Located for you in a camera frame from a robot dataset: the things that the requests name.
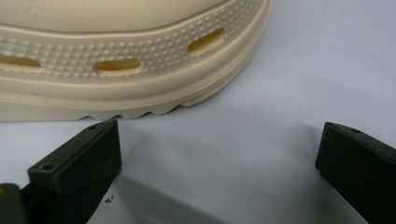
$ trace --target beige shoe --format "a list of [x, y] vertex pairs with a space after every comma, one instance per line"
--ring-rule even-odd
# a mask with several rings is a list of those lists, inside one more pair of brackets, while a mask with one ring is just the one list
[[0, 1], [0, 121], [135, 119], [247, 63], [271, 0]]

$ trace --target dot texture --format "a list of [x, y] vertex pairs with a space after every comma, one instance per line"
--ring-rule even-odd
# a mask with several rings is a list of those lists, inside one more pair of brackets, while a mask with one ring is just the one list
[[[139, 60], [141, 75], [160, 72], [213, 53], [210, 50], [191, 57], [187, 49], [194, 40], [219, 28], [226, 31], [225, 43], [235, 40], [263, 4], [262, 0], [232, 1], [189, 20], [138, 34], [65, 35], [18, 29], [3, 31], [0, 27], [0, 56], [38, 60], [43, 70], [31, 73], [35, 76], [102, 78], [93, 70], [96, 63], [124, 59]], [[21, 74], [21, 71], [8, 72]]]

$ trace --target white background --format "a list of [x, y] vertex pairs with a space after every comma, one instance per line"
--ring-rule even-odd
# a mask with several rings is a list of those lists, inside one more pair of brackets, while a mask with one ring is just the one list
[[[315, 169], [321, 131], [332, 121], [396, 147], [395, 113], [396, 1], [274, 0], [227, 88], [120, 119], [123, 171], [89, 223], [366, 223]], [[31, 165], [96, 122], [1, 123], [0, 183], [23, 187]]]

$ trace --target black plastic piece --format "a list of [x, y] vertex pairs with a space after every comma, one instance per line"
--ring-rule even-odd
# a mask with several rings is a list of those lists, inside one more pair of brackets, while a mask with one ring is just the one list
[[14, 184], [0, 185], [0, 223], [28, 224], [20, 188]]
[[396, 149], [328, 122], [317, 169], [369, 223], [396, 223]]
[[21, 197], [29, 223], [87, 223], [120, 169], [117, 121], [85, 129], [28, 170]]

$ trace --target ventilation hole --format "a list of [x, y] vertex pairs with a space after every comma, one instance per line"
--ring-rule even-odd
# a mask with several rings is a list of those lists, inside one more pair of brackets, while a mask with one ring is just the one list
[[356, 129], [351, 129], [350, 131], [352, 131], [353, 133], [361, 133], [361, 131], [356, 130]]
[[34, 59], [0, 56], [0, 68], [15, 72], [40, 72], [41, 63]]
[[46, 171], [52, 170], [53, 168], [54, 165], [51, 162], [45, 163], [40, 167], [41, 170], [46, 170]]
[[142, 70], [142, 63], [137, 59], [100, 62], [94, 69], [99, 77], [121, 77], [139, 73]]
[[225, 37], [225, 30], [220, 28], [214, 32], [206, 35], [200, 39], [195, 40], [189, 45], [189, 54], [191, 56], [198, 56], [202, 53], [213, 49], [215, 46], [221, 44]]

